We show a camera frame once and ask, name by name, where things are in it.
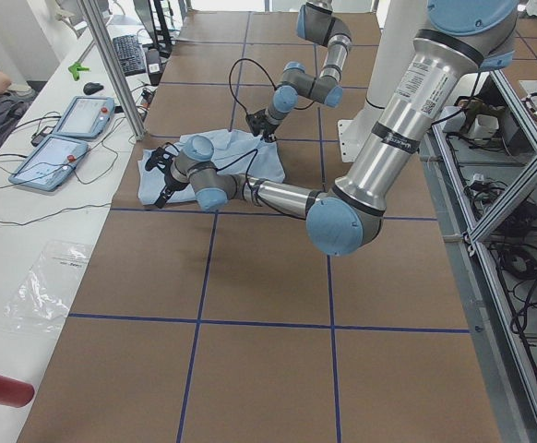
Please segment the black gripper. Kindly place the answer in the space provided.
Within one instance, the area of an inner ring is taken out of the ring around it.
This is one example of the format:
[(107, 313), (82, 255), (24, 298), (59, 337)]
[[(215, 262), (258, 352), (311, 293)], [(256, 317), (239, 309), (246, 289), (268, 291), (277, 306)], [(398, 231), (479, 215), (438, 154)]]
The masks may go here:
[(272, 118), (266, 109), (261, 109), (253, 114), (247, 114), (245, 121), (250, 132), (255, 136), (261, 136), (265, 142), (275, 142), (277, 140), (274, 134), (279, 123)]
[(157, 169), (163, 175), (164, 187), (154, 202), (156, 208), (162, 209), (172, 197), (173, 192), (182, 191), (187, 188), (188, 179), (186, 172), (180, 168), (179, 164), (179, 161), (182, 159), (183, 155), (181, 153), (172, 154), (166, 148), (159, 147), (146, 160), (145, 170), (147, 172)]

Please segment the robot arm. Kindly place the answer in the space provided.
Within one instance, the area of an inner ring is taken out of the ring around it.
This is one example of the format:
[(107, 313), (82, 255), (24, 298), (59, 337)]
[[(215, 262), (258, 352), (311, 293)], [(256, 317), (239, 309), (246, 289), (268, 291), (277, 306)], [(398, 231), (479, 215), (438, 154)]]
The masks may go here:
[(312, 76), (299, 62), (289, 62), (267, 107), (246, 115), (250, 132), (271, 142), (287, 115), (303, 97), (311, 102), (335, 108), (342, 98), (342, 69), (352, 48), (352, 33), (340, 18), (333, 15), (330, 1), (307, 1), (299, 10), (297, 36), (327, 49), (320, 72)]
[(240, 199), (304, 221), (318, 249), (348, 255), (379, 234), (389, 189), (424, 134), (441, 121), (459, 80), (510, 64), (516, 23), (513, 1), (394, 1), (373, 76), (387, 104), (381, 114), (362, 110), (351, 121), (359, 150), (330, 190), (233, 174), (214, 163), (212, 141), (194, 135), (179, 148), (166, 145), (143, 156), (141, 176), (155, 179), (160, 190), (153, 203), (163, 207), (186, 188), (207, 212)]

